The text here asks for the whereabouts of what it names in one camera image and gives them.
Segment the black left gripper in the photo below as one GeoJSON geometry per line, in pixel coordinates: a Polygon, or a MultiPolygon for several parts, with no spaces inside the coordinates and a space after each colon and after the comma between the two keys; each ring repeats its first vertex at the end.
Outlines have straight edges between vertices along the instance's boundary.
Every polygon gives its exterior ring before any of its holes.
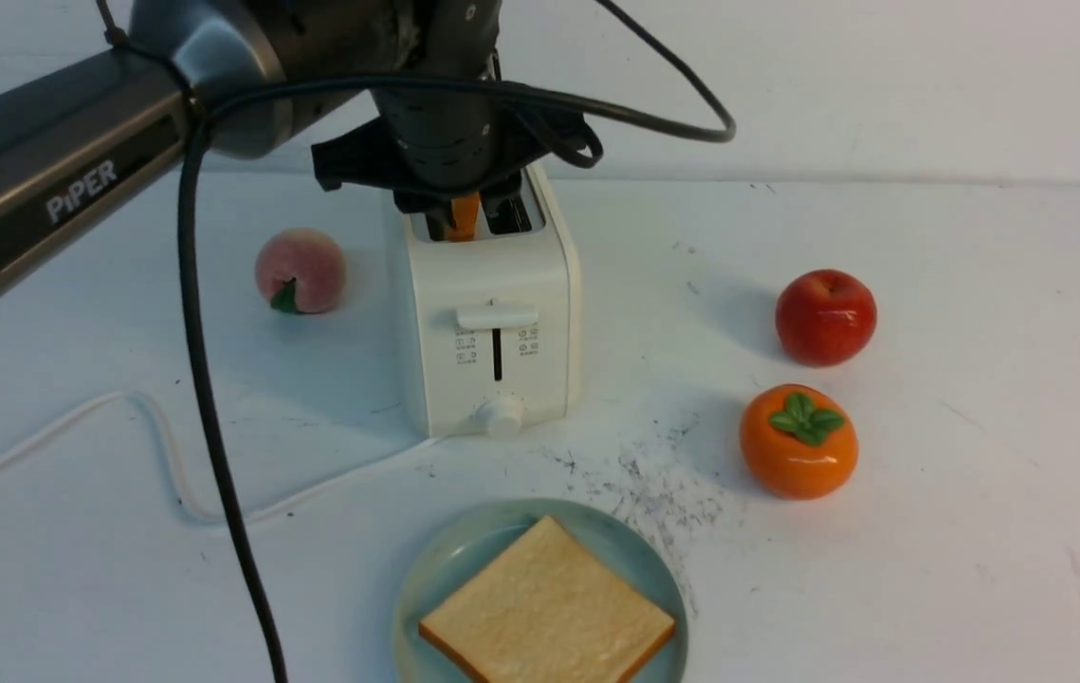
{"type": "MultiPolygon", "coordinates": [[[[500,11],[497,1],[423,1],[405,73],[495,83],[500,11]]],[[[526,233],[528,164],[549,153],[577,168],[603,158],[581,113],[446,89],[376,89],[372,99],[374,121],[311,148],[315,178],[327,191],[345,183],[392,191],[401,212],[424,214],[430,239],[449,239],[449,203],[470,195],[483,199],[488,232],[526,233]]]]}

